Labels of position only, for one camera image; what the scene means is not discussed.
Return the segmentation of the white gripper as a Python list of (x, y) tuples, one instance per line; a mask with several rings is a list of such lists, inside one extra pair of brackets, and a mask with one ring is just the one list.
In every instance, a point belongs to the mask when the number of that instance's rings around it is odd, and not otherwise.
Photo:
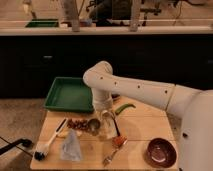
[[(93, 90), (93, 107), (97, 117), (101, 118), (102, 112), (104, 110), (111, 110), (113, 107), (111, 93), (103, 90)], [(104, 115), (104, 127), (107, 139), (111, 139), (117, 136), (114, 120), (108, 114)]]

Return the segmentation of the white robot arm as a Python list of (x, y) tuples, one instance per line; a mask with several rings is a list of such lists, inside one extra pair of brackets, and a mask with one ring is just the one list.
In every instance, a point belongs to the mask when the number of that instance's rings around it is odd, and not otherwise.
[(213, 171), (213, 90), (115, 76), (107, 61), (89, 68), (83, 82), (96, 111), (110, 109), (111, 94), (117, 93), (181, 118), (178, 168)]

